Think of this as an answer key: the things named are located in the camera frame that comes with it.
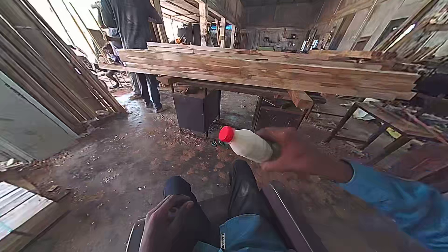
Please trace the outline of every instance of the plastic bottle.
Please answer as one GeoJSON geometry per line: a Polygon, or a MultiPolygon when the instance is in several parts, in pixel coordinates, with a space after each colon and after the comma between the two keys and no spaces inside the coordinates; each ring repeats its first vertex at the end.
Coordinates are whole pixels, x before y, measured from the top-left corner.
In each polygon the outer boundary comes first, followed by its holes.
{"type": "Polygon", "coordinates": [[[235,130],[224,126],[220,131],[219,140],[228,143],[237,155],[257,163],[265,162],[272,157],[269,143],[250,130],[235,130]]]}

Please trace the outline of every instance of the metal box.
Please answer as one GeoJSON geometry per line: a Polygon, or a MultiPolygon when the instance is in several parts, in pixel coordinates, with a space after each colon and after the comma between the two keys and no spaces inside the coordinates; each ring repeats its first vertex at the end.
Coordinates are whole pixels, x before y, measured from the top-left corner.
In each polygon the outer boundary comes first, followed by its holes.
{"type": "Polygon", "coordinates": [[[207,133],[220,114],[221,90],[206,89],[191,95],[173,93],[172,97],[180,129],[207,133]]]}

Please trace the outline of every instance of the knee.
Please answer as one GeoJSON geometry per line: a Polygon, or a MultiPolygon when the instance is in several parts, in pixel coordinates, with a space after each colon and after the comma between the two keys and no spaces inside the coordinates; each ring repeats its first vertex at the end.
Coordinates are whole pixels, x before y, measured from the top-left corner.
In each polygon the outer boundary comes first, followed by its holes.
{"type": "Polygon", "coordinates": [[[172,176],[171,178],[169,178],[166,183],[165,186],[168,185],[190,185],[185,179],[183,179],[181,176],[172,176]]]}
{"type": "Polygon", "coordinates": [[[242,160],[242,159],[237,159],[237,160],[235,160],[235,162],[233,162],[233,166],[234,167],[236,167],[236,166],[249,166],[249,164],[246,161],[242,160]]]}

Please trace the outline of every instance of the hand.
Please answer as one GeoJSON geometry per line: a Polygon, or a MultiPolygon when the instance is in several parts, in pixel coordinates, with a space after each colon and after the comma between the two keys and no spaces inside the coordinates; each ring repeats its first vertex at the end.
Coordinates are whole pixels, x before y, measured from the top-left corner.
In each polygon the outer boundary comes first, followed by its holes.
{"type": "Polygon", "coordinates": [[[265,171],[322,175],[337,182],[348,182],[353,176],[349,164],[321,153],[294,128],[271,127],[261,129],[257,134],[281,147],[280,157],[261,164],[265,171]]]}
{"type": "Polygon", "coordinates": [[[170,195],[146,215],[139,252],[169,252],[193,201],[185,195],[170,195]]]}

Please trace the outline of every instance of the seated person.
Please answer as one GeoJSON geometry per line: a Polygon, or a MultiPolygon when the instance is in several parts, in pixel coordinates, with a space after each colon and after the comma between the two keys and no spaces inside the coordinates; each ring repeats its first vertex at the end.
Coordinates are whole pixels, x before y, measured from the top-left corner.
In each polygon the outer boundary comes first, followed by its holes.
{"type": "MultiPolygon", "coordinates": [[[[448,201],[436,189],[357,163],[334,160],[306,144],[293,128],[266,128],[257,134],[281,146],[280,157],[262,163],[263,170],[334,180],[394,219],[399,228],[427,248],[448,251],[448,201]]],[[[197,204],[190,184],[175,176],[165,185],[165,199],[146,215],[139,251],[287,251],[271,224],[272,216],[249,165],[235,161],[230,175],[229,220],[220,226],[219,233],[197,204]],[[220,250],[222,234],[225,247],[220,250]]]]}

